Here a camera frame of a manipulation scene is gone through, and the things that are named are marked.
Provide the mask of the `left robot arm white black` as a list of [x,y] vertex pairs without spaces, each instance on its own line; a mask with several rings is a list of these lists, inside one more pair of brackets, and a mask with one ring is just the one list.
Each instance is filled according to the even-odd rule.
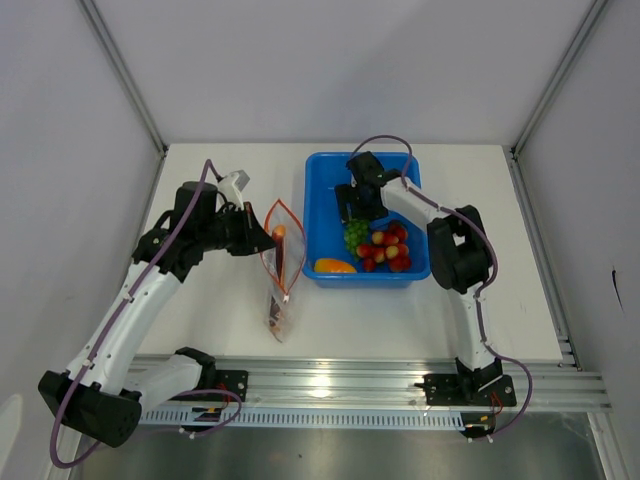
[[38,391],[58,425],[110,447],[125,443],[141,416],[185,394],[209,398],[219,384],[213,356],[190,347],[133,377],[129,368],[164,305],[209,251],[249,256],[274,248],[242,191],[246,174],[216,183],[185,182],[174,206],[144,234],[109,311],[61,373],[47,371]]

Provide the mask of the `clear zip top bag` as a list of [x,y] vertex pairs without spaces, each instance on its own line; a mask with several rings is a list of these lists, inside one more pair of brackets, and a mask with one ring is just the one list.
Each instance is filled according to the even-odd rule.
[[302,223],[294,212],[281,199],[278,199],[267,213],[264,229],[272,236],[272,231],[280,224],[286,227],[284,278],[282,286],[277,284],[276,279],[276,247],[261,253],[260,258],[268,278],[267,316],[265,317],[265,325],[270,332],[268,326],[270,300],[271,296],[276,294],[278,300],[283,300],[282,309],[285,320],[283,322],[282,343],[284,343],[288,340],[294,325],[294,290],[306,262],[306,235]]

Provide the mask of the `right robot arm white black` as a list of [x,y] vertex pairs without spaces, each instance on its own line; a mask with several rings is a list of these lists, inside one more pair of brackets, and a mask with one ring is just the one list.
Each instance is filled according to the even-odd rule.
[[478,210],[452,210],[429,199],[404,172],[386,170],[371,152],[352,154],[346,168],[351,182],[335,188],[343,224],[394,211],[426,232],[431,274],[448,292],[456,321],[456,389],[464,401],[481,402],[503,370],[483,323],[483,290],[495,280],[497,259]]

